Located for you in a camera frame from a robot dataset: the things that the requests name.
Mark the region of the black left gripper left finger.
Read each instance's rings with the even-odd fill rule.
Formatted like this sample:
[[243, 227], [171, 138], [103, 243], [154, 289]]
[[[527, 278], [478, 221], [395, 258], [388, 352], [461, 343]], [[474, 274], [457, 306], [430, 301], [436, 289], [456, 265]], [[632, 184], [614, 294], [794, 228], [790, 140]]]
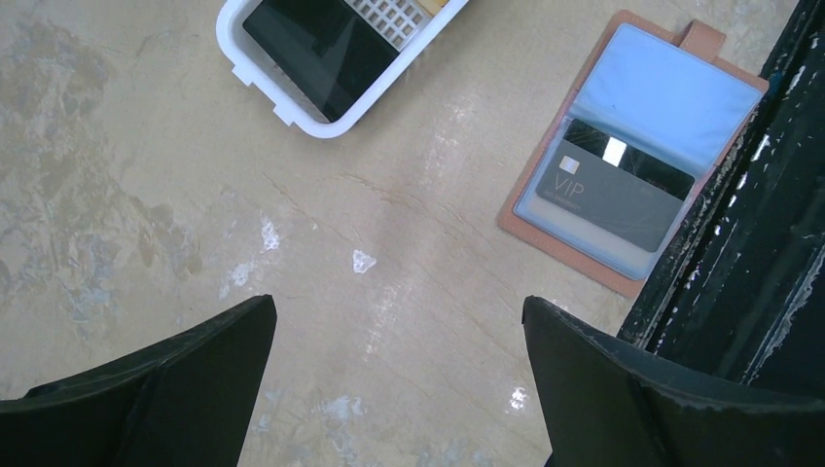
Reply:
[[276, 329], [250, 298], [163, 341], [1, 404], [5, 466], [234, 466]]

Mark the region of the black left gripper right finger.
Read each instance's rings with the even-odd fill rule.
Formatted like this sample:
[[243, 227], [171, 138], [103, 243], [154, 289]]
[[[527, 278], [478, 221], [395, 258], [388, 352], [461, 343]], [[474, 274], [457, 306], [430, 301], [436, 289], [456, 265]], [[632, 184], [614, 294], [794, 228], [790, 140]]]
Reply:
[[824, 403], [704, 374], [530, 296], [551, 466], [820, 466]]

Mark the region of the black VIP card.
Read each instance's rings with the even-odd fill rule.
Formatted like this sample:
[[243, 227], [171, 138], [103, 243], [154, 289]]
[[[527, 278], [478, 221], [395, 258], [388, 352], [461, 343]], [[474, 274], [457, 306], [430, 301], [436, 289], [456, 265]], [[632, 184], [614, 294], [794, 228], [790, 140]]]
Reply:
[[653, 253], [694, 183], [690, 174], [574, 119], [536, 194]]

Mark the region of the tan leather card holder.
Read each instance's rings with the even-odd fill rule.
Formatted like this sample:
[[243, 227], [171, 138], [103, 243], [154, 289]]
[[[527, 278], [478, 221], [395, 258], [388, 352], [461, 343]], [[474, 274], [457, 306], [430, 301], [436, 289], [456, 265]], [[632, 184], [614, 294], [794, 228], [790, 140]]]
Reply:
[[626, 297], [766, 95], [723, 59], [725, 35], [609, 21], [508, 196], [498, 226]]

